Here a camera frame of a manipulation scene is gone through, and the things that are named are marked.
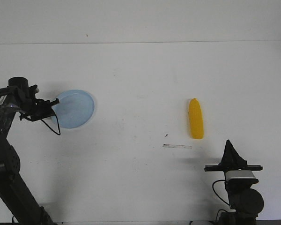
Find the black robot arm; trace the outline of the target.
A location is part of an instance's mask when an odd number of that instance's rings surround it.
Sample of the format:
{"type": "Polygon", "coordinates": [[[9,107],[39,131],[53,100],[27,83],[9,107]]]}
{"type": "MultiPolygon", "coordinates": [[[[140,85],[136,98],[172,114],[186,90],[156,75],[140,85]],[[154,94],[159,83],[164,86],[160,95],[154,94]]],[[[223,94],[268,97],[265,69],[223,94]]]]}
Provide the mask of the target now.
{"type": "Polygon", "coordinates": [[[252,185],[259,180],[254,176],[254,171],[261,171],[261,165],[249,165],[235,150],[230,140],[225,143],[224,153],[218,165],[206,165],[205,172],[224,173],[225,179],[216,180],[212,190],[218,182],[224,182],[228,201],[217,197],[229,206],[231,211],[218,210],[214,225],[255,225],[258,214],[264,208],[262,195],[252,185]]]}
{"type": "Polygon", "coordinates": [[[52,107],[59,100],[36,98],[37,93],[38,86],[29,86],[24,77],[13,77],[0,89],[0,198],[20,225],[54,224],[20,176],[20,158],[7,140],[16,113],[32,122],[56,116],[52,107]]]}

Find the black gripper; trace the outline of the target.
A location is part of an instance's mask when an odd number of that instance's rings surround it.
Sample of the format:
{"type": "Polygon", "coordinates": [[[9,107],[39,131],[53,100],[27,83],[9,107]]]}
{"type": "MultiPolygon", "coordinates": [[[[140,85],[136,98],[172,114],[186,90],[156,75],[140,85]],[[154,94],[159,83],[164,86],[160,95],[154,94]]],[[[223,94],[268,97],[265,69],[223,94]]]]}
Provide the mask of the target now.
{"type": "Polygon", "coordinates": [[[220,161],[220,165],[206,165],[205,172],[227,172],[232,170],[246,170],[246,171],[262,171],[261,165],[247,165],[247,161],[244,160],[235,150],[231,141],[227,140],[225,143],[224,153],[220,161]],[[223,166],[229,163],[229,147],[233,164],[236,166],[223,166]]]}
{"type": "Polygon", "coordinates": [[[36,98],[36,94],[39,92],[38,86],[35,84],[28,88],[29,97],[26,102],[23,103],[23,108],[20,112],[20,120],[38,121],[51,116],[56,116],[53,106],[59,104],[59,99],[56,98],[54,101],[44,100],[36,98]]]}

